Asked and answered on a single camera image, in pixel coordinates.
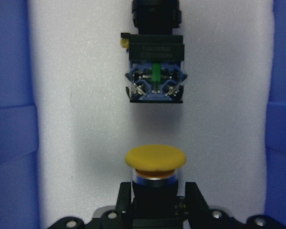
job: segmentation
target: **blue foam panel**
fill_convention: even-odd
[[[266,120],[266,214],[286,225],[286,0],[274,1],[275,48]]]
[[[0,228],[39,228],[37,112],[25,0],[0,1]]]

